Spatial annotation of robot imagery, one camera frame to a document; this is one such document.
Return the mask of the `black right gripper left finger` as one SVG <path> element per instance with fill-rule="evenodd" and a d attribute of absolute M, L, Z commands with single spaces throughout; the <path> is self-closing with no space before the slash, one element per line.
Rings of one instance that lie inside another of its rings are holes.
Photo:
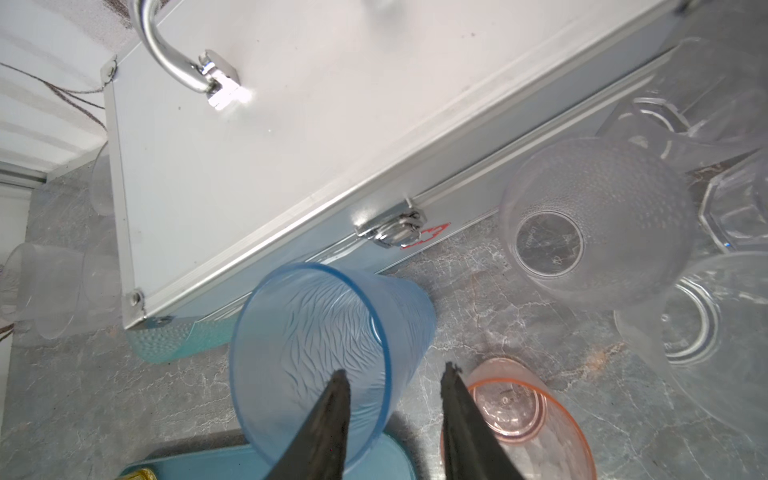
<path fill-rule="evenodd" d="M 266 479 L 341 479 L 350 418 L 350 384 L 337 370 Z"/>

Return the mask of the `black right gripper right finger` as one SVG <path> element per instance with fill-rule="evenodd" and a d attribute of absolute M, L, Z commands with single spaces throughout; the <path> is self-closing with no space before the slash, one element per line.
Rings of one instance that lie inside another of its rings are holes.
<path fill-rule="evenodd" d="M 440 382 L 446 478 L 523 480 L 483 419 L 460 373 L 453 362 L 447 362 Z"/>

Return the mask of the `pink plastic cup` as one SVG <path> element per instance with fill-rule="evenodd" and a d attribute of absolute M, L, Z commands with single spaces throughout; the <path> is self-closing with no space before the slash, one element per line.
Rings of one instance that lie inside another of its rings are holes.
<path fill-rule="evenodd" d="M 524 479 L 595 479 L 584 433 L 548 387 L 519 361 L 495 357 L 461 379 Z"/>

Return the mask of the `teal plastic tray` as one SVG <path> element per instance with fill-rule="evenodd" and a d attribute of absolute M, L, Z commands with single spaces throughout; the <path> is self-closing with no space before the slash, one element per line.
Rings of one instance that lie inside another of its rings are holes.
<path fill-rule="evenodd" d="M 145 460 L 128 465 L 124 477 L 142 468 L 158 479 L 264 479 L 271 467 L 250 445 L 232 446 Z M 352 479 L 416 479 L 416 471 L 402 446 L 382 434 L 371 450 L 348 472 Z"/>

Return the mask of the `blue plastic cup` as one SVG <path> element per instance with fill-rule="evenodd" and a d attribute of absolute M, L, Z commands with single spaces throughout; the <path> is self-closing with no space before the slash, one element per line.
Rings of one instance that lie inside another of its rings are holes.
<path fill-rule="evenodd" d="M 282 266 L 250 294 L 230 342 L 234 409 L 270 466 L 288 449 L 332 374 L 346 373 L 346 469 L 376 445 L 431 345 L 437 315 L 416 283 L 319 263 Z"/>

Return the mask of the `yellow plastic cup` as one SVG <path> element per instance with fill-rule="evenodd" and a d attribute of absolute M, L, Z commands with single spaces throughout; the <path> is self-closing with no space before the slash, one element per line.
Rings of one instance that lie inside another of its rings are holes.
<path fill-rule="evenodd" d="M 157 480 L 157 476 L 150 468 L 140 468 L 121 475 L 117 480 Z"/>

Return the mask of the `teal plastic cup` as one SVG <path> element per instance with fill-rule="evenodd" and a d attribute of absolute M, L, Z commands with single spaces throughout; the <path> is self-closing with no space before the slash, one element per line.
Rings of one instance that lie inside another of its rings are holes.
<path fill-rule="evenodd" d="M 126 332 L 133 352 L 152 364 L 189 357 L 221 345 L 232 337 L 237 316 L 190 324 Z"/>

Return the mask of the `frosted dotted clear cup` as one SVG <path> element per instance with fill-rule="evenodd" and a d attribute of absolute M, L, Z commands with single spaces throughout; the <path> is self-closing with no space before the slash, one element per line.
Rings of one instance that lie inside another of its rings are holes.
<path fill-rule="evenodd" d="M 682 178 L 631 143 L 575 138 L 526 160 L 499 209 L 510 263 L 582 310 L 618 310 L 673 284 L 697 220 Z"/>

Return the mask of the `clear glass front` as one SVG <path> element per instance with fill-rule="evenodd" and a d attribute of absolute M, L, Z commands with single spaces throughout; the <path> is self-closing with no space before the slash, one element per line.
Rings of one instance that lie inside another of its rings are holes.
<path fill-rule="evenodd" d="M 666 383 L 719 422 L 766 440 L 766 253 L 707 258 L 614 319 L 626 345 Z"/>

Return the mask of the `clear faceted glass middle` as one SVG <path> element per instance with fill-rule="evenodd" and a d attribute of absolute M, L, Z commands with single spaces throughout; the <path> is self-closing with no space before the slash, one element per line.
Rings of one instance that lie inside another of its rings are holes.
<path fill-rule="evenodd" d="M 2 269 L 1 317 L 53 340 L 116 324 L 121 293 L 115 256 L 23 243 Z"/>

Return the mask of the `clear faceted glass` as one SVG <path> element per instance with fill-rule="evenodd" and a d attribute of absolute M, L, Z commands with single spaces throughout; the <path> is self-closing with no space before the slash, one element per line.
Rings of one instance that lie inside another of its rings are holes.
<path fill-rule="evenodd" d="M 23 243 L 2 269 L 1 317 L 53 340 L 116 324 L 121 293 L 115 256 Z"/>
<path fill-rule="evenodd" d="M 95 161 L 89 182 L 89 198 L 98 215 L 110 217 L 115 214 L 108 153 L 102 153 Z"/>
<path fill-rule="evenodd" d="M 767 150 L 713 177 L 699 220 L 725 252 L 767 251 Z"/>
<path fill-rule="evenodd" d="M 599 134 L 680 173 L 751 154 L 767 145 L 767 57 L 687 38 Z"/>

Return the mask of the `silver aluminium first aid case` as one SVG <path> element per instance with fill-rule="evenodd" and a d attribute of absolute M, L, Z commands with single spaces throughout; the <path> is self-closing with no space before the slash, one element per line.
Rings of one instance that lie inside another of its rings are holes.
<path fill-rule="evenodd" d="M 299 261 L 378 272 L 496 211 L 665 64 L 686 1 L 131 1 L 103 69 L 123 326 Z"/>

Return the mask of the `clear faceted glass right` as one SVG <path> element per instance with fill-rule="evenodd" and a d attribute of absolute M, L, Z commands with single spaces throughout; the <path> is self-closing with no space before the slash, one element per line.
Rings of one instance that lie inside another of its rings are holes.
<path fill-rule="evenodd" d="M 767 251 L 767 150 L 713 177 L 699 220 L 725 252 Z"/>

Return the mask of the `clear faceted glass back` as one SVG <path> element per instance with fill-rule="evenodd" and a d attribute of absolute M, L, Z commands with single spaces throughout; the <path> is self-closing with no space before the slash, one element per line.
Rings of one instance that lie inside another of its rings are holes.
<path fill-rule="evenodd" d="M 680 173 L 751 154 L 767 145 L 767 57 L 687 38 L 599 134 Z"/>

